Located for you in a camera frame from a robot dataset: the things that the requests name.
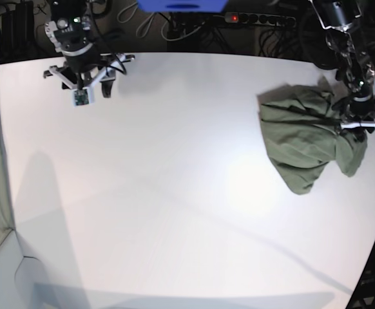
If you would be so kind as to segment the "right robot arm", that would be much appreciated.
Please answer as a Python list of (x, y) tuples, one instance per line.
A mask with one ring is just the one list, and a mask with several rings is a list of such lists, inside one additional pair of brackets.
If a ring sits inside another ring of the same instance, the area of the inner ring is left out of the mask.
[(116, 74), (127, 74), (124, 62), (132, 56), (123, 53), (103, 55), (99, 44), (104, 37), (99, 32), (93, 11), (94, 1), (50, 1), (51, 18), (44, 32), (57, 53), (64, 57), (62, 66), (53, 65), (43, 77), (57, 77), (62, 89), (72, 93), (74, 106), (94, 102), (94, 88), (101, 85), (104, 98), (110, 98)]

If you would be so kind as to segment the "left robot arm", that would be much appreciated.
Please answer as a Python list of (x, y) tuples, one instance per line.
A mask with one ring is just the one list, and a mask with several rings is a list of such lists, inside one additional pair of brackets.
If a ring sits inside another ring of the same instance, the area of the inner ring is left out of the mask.
[(356, 1), (311, 1), (326, 32), (326, 43), (338, 57), (336, 78), (348, 95), (333, 109), (340, 113), (342, 131), (375, 132), (375, 66), (361, 28), (361, 9)]

